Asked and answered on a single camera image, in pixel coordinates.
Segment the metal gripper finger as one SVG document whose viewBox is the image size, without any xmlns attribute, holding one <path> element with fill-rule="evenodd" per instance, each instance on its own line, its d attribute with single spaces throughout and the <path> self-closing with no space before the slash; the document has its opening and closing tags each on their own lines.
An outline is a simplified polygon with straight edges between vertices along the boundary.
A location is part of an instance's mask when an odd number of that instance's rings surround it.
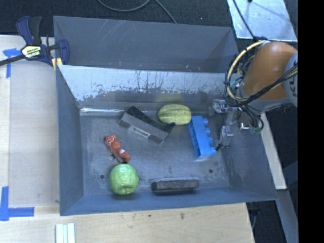
<svg viewBox="0 0 324 243">
<path fill-rule="evenodd" d="M 228 112 L 227 103 L 224 99 L 213 99 L 208 110 L 208 116 L 223 114 Z"/>
<path fill-rule="evenodd" d="M 217 147 L 220 148 L 229 147 L 232 141 L 234 134 L 232 132 L 231 126 L 222 126 L 218 132 Z"/>
</svg>

